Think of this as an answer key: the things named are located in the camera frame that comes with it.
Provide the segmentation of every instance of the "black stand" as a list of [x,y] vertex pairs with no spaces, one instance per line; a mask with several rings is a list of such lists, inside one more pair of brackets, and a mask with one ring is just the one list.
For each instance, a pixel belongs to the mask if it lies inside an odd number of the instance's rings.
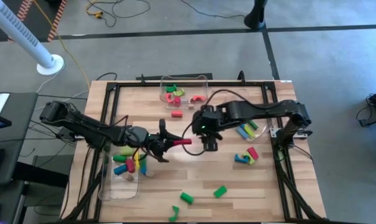
[[66,187],[68,175],[17,162],[13,179],[25,180],[54,187]]
[[245,17],[245,25],[254,30],[260,30],[265,25],[264,10],[267,0],[255,0],[251,12]]

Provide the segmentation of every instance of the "black metal frame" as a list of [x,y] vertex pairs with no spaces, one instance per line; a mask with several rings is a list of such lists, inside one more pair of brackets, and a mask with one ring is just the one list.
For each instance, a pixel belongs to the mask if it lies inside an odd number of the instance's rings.
[[[264,103],[269,103],[267,91],[271,92],[271,97],[272,97],[273,103],[278,102],[278,97],[277,97],[277,94],[276,94],[276,88],[275,88],[274,82],[248,82],[248,81],[245,80],[245,75],[243,74],[243,72],[241,72],[239,74],[238,79],[241,80],[241,81],[240,82],[208,82],[208,84],[209,84],[209,86],[225,86],[225,87],[230,87],[230,86],[256,87],[257,86],[257,87],[261,88]],[[103,109],[102,109],[102,113],[101,113],[101,121],[105,122],[107,108],[108,108],[108,104],[109,104],[109,99],[110,99],[110,95],[111,95],[112,91],[115,94],[114,94],[114,97],[113,97],[113,106],[112,106],[111,114],[110,114],[111,115],[110,124],[112,124],[115,121],[116,109],[117,109],[117,106],[118,106],[118,99],[119,99],[120,90],[121,90],[122,87],[135,87],[135,86],[152,86],[152,87],[154,87],[154,86],[159,86],[159,83],[160,82],[146,82],[144,77],[141,79],[141,82],[131,82],[131,83],[109,82],[106,86],[105,99],[104,99]],[[271,123],[272,123],[271,119],[267,119],[267,120],[268,120],[268,125],[271,125]],[[277,123],[278,123],[279,128],[283,127],[283,123],[282,123],[281,118],[277,119]],[[275,147],[274,144],[271,143],[271,145],[272,145],[273,152],[276,153],[278,149]],[[88,186],[90,186],[92,184],[92,182],[95,178],[95,173],[96,173],[96,169],[98,167],[100,153],[101,153],[100,151],[94,152],[94,156],[93,156],[93,160],[92,160],[92,166],[91,166],[91,169],[90,169],[90,176],[89,176],[89,180],[88,180]],[[294,187],[296,187],[296,184],[295,184],[295,181],[294,181],[294,174],[293,174],[291,159],[290,159],[290,156],[289,156],[288,153],[286,154],[286,159],[284,161],[285,161],[285,165],[286,165],[286,171],[287,171],[288,179],[291,181],[292,185]],[[285,221],[293,220],[291,218],[290,212],[289,212],[288,199],[286,197],[284,182],[279,175],[277,175],[277,177],[278,177],[278,186],[279,186],[279,190],[280,190],[284,219],[285,219]],[[299,206],[299,204],[298,204],[298,202],[296,201],[295,198],[293,198],[293,202],[294,202],[294,209],[295,209],[295,214],[296,214],[296,219],[294,219],[294,220],[295,221],[303,220],[302,219],[303,216],[302,216],[302,213],[301,213],[301,207]],[[90,202],[88,202],[85,205],[85,208],[83,210],[82,220],[86,220],[88,218],[89,207],[90,207]],[[93,217],[94,220],[99,220],[100,212],[101,212],[101,200],[99,198],[97,198],[96,205],[95,205],[95,211],[94,211],[94,217]]]

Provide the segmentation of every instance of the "gray floor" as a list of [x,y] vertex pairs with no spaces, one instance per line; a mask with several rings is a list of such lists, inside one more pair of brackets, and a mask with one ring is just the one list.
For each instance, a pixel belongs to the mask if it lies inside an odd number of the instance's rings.
[[[200,11],[230,16],[246,14],[253,0],[186,0]],[[162,30],[242,29],[242,17],[219,19],[196,14],[179,0],[148,0],[151,10],[119,19],[114,28],[87,17],[86,1],[67,3],[59,32],[63,35]],[[268,27],[376,24],[376,0],[274,0],[266,10]],[[120,14],[145,9],[127,0]],[[281,79],[293,80],[296,94],[307,105],[314,134],[309,138],[327,216],[331,220],[376,223],[376,125],[360,128],[355,114],[364,98],[376,92],[376,30],[270,33]],[[272,79],[261,34],[212,34],[65,41],[91,80],[117,72],[120,80],[145,75],[212,72],[216,79],[234,79],[244,70],[250,79]],[[72,96],[87,90],[82,75],[60,43],[44,44],[66,60],[67,67],[41,93]],[[0,43],[0,91],[36,91],[46,77],[16,45]],[[40,98],[37,107],[51,98]],[[78,108],[84,102],[75,100]],[[38,120],[40,111],[34,114]],[[37,133],[30,136],[41,137]],[[40,156],[54,155],[62,143],[26,141]],[[67,147],[61,154],[73,154]],[[21,158],[31,162],[32,156]],[[56,212],[53,208],[48,213]],[[25,223],[55,217],[27,213]]]

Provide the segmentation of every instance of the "wooden tabletop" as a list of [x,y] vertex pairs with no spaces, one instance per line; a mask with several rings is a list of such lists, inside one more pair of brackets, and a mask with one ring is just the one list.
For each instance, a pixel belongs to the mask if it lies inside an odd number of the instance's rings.
[[[278,100],[295,100],[293,84],[275,81]],[[105,97],[106,81],[92,83],[85,114],[100,119]],[[209,94],[221,87],[209,87]],[[259,87],[228,87],[237,91],[253,103],[262,103]],[[215,95],[211,105],[236,100],[229,94]],[[128,124],[146,128],[150,133],[158,132],[159,119],[166,120],[170,133],[180,136],[192,120],[193,110],[184,110],[183,118],[172,118],[165,103],[159,100],[159,87],[122,87],[116,112],[116,120],[129,115]],[[256,120],[259,131],[266,127],[265,119]],[[280,192],[276,179],[270,135],[264,134],[253,142],[244,141],[235,130],[221,132],[219,151],[206,152],[201,156],[186,154],[181,146],[171,148],[164,157],[170,163],[158,163],[148,159],[148,170],[154,172],[153,178],[141,176],[138,194],[131,199],[104,200],[101,208],[101,222],[168,222],[173,216],[172,206],[180,208],[178,222],[265,222],[283,221]],[[199,152],[202,144],[192,131],[185,138],[191,138],[193,145],[189,151]],[[309,152],[307,141],[295,140],[295,144]],[[234,162],[235,154],[242,154],[248,147],[254,146],[260,158],[248,166]],[[83,162],[87,153],[87,144],[79,142],[76,147],[72,169],[70,171],[70,195],[65,215],[77,204],[77,195],[82,179]],[[307,203],[320,216],[325,217],[324,206],[314,171],[308,156],[295,150],[289,150],[297,189]],[[86,191],[93,152],[89,154],[84,170],[82,195]],[[220,186],[226,186],[227,193],[216,199],[213,192]],[[179,196],[185,192],[194,197],[192,205],[186,204]],[[289,190],[286,189],[289,210],[294,217],[294,207]],[[90,204],[90,216],[93,216],[95,192]]]

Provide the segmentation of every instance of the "blue cylinder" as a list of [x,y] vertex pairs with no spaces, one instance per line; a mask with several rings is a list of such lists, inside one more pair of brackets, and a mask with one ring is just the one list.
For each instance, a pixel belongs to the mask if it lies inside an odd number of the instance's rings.
[[121,166],[113,169],[113,172],[116,175],[120,175],[120,174],[122,174],[122,173],[124,173],[126,171],[127,171],[127,166],[126,165],[121,165]]

